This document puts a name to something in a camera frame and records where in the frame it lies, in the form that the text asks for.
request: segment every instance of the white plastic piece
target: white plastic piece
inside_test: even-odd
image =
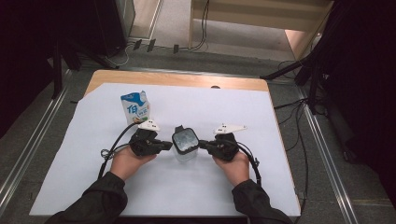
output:
[[[145,122],[139,124],[137,127],[139,129],[144,129],[144,130],[149,130],[149,131],[154,131],[154,132],[158,132],[160,130],[160,126],[158,126],[157,123],[153,119],[148,119]]]
[[[248,127],[246,125],[233,125],[233,124],[221,124],[216,130],[215,133],[234,133],[238,131],[243,131],[247,129]]]

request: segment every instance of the floor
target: floor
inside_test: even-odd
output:
[[[180,1],[164,0],[163,7],[166,7],[166,3],[174,4],[175,2]],[[180,36],[168,38],[169,35],[163,35],[161,37],[159,30],[156,29],[154,29],[153,36],[157,37],[157,44],[162,44],[160,41],[165,43],[165,39],[170,39],[173,41],[167,43],[180,43],[181,46],[184,43],[182,41],[185,41],[185,38]],[[249,55],[252,55],[249,51],[245,52],[245,55],[232,55],[236,51],[221,53],[219,51],[221,48],[217,49],[216,52],[181,51],[177,54],[173,53],[173,49],[167,48],[156,48],[150,53],[143,47],[137,50],[127,49],[130,60],[121,66],[120,70],[192,71],[217,76],[257,78],[261,75],[271,74],[278,67],[283,67],[289,63],[281,62],[292,60],[288,56],[290,54],[290,50],[287,51],[288,46],[278,47],[277,42],[275,42],[272,49],[276,48],[282,48],[282,50],[279,50],[279,52],[274,50],[274,53],[271,53],[271,50],[266,49],[266,53],[263,54],[264,57],[249,57]],[[25,149],[34,152],[30,157],[30,164],[26,166],[21,182],[15,188],[7,207],[4,211],[0,211],[2,212],[0,223],[43,223],[46,220],[45,217],[30,217],[28,215],[30,208],[63,141],[68,123],[73,118],[76,102],[83,97],[92,73],[101,69],[99,65],[86,57],[81,56],[80,58],[83,65],[79,71],[64,69],[64,81],[68,85],[64,89],[63,98],[58,99],[59,101],[51,101],[52,85],[49,85],[37,96],[8,133],[0,139],[1,148],[12,148],[12,150],[3,150],[4,153],[0,158],[0,164],[2,164],[0,183],[2,186],[6,183],[8,175],[22,152]],[[125,62],[126,57],[124,53],[121,53],[112,60],[121,63]],[[294,74],[290,73],[268,82],[274,105],[291,103],[304,97],[304,91],[307,87],[299,88],[295,86],[292,79],[288,78],[293,76]],[[325,92],[322,92],[320,96],[324,97]],[[59,108],[56,113],[49,117],[49,123],[45,126],[43,135],[31,147],[32,144],[29,144],[31,142],[29,139],[34,134],[35,127],[39,124],[43,115],[46,114],[49,105],[54,102],[59,103],[57,105]],[[288,106],[276,110],[278,121],[287,119],[293,112],[293,108],[294,106]],[[340,199],[336,197],[337,190],[334,188],[332,175],[328,172],[328,167],[322,157],[322,151],[318,146],[317,133],[312,131],[312,118],[319,124],[320,134],[325,140],[335,170],[341,177],[341,183],[345,187],[348,199],[352,204],[351,207],[356,218],[352,218],[351,221],[346,220],[343,210],[340,208]],[[302,142],[299,141],[296,147],[287,152],[297,194],[300,199],[306,198],[306,206],[299,223],[396,223],[395,209],[391,206],[376,173],[364,164],[350,164],[344,161],[340,143],[326,117],[321,115],[312,117],[305,112],[300,119],[299,128],[306,148],[308,179],[305,179],[306,167],[304,165]],[[285,149],[291,148],[297,139],[295,117],[293,116],[292,119],[279,125],[279,129]],[[304,196],[306,181],[308,192]]]

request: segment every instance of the black jacket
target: black jacket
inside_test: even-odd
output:
[[[128,202],[124,185],[120,178],[108,172],[85,190],[80,199],[46,223],[113,223]],[[252,180],[233,189],[233,201],[236,210],[247,215],[252,224],[292,223],[284,213],[271,207],[268,195]]]

